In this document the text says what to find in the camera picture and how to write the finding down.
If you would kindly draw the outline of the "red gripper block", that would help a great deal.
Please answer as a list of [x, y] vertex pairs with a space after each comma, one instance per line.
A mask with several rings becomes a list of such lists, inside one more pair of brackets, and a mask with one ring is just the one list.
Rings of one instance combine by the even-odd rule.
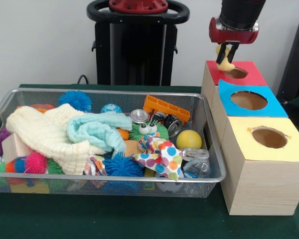
[[211, 42], [218, 43], [216, 47], [216, 63], [221, 64], [226, 57], [227, 45], [225, 43], [232, 45], [227, 55], [228, 62], [232, 63], [239, 44], [252, 44], [256, 40], [258, 33], [259, 23], [257, 21], [249, 30], [236, 30], [223, 25], [218, 17], [211, 18], [209, 24], [209, 38]]

